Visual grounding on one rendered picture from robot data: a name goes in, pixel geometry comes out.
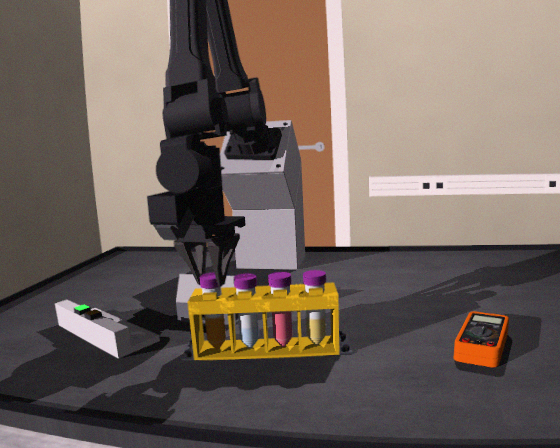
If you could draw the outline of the dark grey table edge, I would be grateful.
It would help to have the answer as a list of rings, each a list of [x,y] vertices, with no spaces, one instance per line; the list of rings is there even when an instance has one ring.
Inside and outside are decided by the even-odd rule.
[[[305,247],[305,251],[445,251],[445,250],[528,250],[528,249],[560,249],[560,244],[529,244],[529,245],[448,245],[448,246],[323,246]],[[116,251],[176,251],[174,247],[125,247],[117,246],[67,270],[40,281],[28,288],[0,300],[0,307],[31,293],[55,280],[58,280],[78,269],[81,269]],[[541,445],[455,445],[455,444],[409,444],[380,443],[307,439],[294,437],[269,436],[247,433],[236,433],[151,423],[123,418],[83,413],[42,405],[30,404],[0,398],[0,409],[25,413],[40,417],[63,420],[68,422],[123,430],[129,432],[238,445],[258,448],[560,448],[560,444]]]

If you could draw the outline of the white key housing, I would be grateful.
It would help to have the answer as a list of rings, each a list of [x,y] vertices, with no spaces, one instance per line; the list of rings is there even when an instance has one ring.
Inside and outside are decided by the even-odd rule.
[[[227,275],[225,284],[221,287],[226,287],[226,288],[234,287],[233,277],[234,276]],[[193,291],[197,288],[202,288],[202,287],[197,284],[193,274],[179,275],[177,297],[176,297],[178,321],[190,322],[188,300],[192,295]],[[234,318],[235,318],[235,325],[236,325],[239,322],[238,313],[236,314],[234,313]],[[226,325],[229,325],[228,314],[224,314],[224,322]]]

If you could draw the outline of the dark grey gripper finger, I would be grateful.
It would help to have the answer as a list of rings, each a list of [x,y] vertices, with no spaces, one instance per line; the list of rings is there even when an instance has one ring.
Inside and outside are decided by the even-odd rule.
[[[201,245],[200,245],[201,244]],[[198,246],[199,245],[199,246]],[[197,247],[196,247],[197,246]],[[174,241],[174,247],[181,255],[183,260],[186,262],[188,267],[190,268],[196,282],[200,285],[199,277],[205,274],[206,268],[206,249],[207,249],[207,242],[179,242]],[[191,249],[196,249],[197,259],[198,259],[198,268],[191,253]]]
[[[240,234],[235,233],[234,237],[227,239],[221,243],[207,243],[212,266],[219,287],[225,284],[229,264],[239,239],[240,239]],[[224,255],[223,255],[223,251],[224,251]],[[223,263],[222,263],[222,256],[223,256]]]

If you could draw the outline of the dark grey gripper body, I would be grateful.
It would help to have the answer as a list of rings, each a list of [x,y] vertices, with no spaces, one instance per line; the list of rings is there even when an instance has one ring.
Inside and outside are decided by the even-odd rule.
[[[234,237],[235,226],[244,227],[245,216],[225,216],[225,221],[215,225],[190,225],[185,237],[178,241],[221,243]]]

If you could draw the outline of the orange digital multimeter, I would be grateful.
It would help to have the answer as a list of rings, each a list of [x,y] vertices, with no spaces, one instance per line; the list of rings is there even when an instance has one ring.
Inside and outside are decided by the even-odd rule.
[[[470,312],[455,340],[454,360],[486,367],[498,367],[506,338],[509,317]]]

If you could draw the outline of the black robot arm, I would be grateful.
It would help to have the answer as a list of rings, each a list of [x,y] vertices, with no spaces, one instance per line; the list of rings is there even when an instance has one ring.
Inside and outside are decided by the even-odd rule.
[[[248,79],[244,71],[228,0],[170,0],[165,83],[166,139],[160,141],[156,175],[168,191],[147,196],[147,203],[149,222],[160,237],[178,241],[190,225],[225,221],[223,188],[212,186],[222,182],[220,148],[200,140],[230,131],[227,159],[274,160],[282,133],[266,125],[258,77]],[[207,184],[211,187],[198,188]]]

